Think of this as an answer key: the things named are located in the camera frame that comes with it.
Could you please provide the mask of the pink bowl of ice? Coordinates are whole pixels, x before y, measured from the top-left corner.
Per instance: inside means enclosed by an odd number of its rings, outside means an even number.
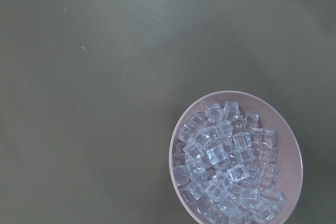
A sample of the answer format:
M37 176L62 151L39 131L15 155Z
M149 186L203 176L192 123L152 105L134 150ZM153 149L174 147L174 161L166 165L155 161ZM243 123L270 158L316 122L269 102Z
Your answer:
M239 91L195 101L170 143L169 169L198 223L284 223L302 187L302 158L285 119Z

